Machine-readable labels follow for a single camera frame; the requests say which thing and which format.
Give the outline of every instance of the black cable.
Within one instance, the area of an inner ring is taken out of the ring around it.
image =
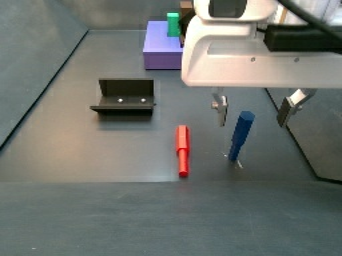
[[[278,0],[278,2],[285,6],[285,8],[293,12],[304,21],[306,21],[313,27],[320,29],[322,32],[329,34],[334,39],[342,43],[342,35],[338,34],[334,29],[326,25],[317,17],[314,17],[309,12],[306,12],[297,4],[290,0]]]
[[[266,33],[266,29],[262,29],[262,28],[257,28],[257,31],[261,33]]]

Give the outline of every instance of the black bracket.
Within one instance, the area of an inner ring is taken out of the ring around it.
[[[99,113],[149,113],[155,106],[153,79],[99,79],[102,100],[91,109]]]

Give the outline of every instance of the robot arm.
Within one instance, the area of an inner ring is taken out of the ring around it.
[[[326,35],[321,28],[310,27],[304,33],[298,26],[296,32],[293,27],[273,26],[265,35],[257,24],[276,12],[276,0],[194,0],[194,6],[197,16],[189,25],[182,60],[182,79],[189,86],[301,88],[309,93],[296,103],[286,102],[285,118],[278,116],[281,126],[317,88],[342,88],[342,55],[337,53],[342,47],[332,39],[342,38],[340,27]],[[233,11],[225,15],[228,8]]]

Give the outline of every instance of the gray table surface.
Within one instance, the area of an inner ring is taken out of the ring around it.
[[[89,29],[55,0],[0,5],[2,147]]]
[[[191,129],[190,180],[312,180],[296,143],[277,124],[264,89],[229,88],[228,125],[210,108],[211,88],[189,88],[179,71],[146,71],[145,31],[91,31],[0,152],[0,181],[177,181],[175,128]],[[153,78],[150,121],[99,117],[99,78]],[[256,114],[240,166],[228,153],[241,111]]]
[[[211,90],[187,88],[179,71],[145,71],[143,38],[90,33],[0,152],[0,254],[340,256],[341,185],[317,181],[266,92],[226,90],[219,128]],[[151,121],[89,109],[101,77],[155,79]],[[242,110],[257,116],[244,168],[225,156]],[[193,132],[186,180],[179,124]]]

